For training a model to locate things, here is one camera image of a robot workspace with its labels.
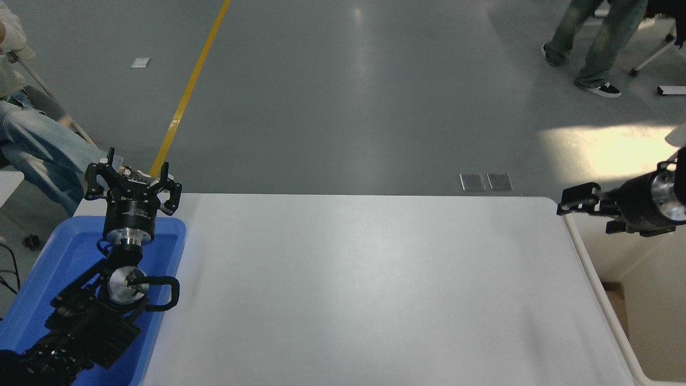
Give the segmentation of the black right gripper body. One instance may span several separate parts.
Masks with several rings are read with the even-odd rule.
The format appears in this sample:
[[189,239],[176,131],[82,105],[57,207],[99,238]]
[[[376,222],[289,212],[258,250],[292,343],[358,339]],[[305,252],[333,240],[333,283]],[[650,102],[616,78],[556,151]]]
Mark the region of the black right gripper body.
[[676,230],[676,220],[665,215],[659,205],[664,200],[675,202],[669,193],[673,183],[674,173],[653,172],[630,179],[617,189],[617,205],[632,234],[653,237]]

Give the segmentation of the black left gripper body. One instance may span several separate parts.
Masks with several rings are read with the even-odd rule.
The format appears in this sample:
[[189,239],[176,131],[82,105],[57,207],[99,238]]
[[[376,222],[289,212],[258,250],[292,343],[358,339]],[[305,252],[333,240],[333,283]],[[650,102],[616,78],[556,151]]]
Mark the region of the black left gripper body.
[[154,234],[161,201],[152,186],[117,181],[107,192],[106,200],[104,234],[122,229],[137,229],[145,234]]

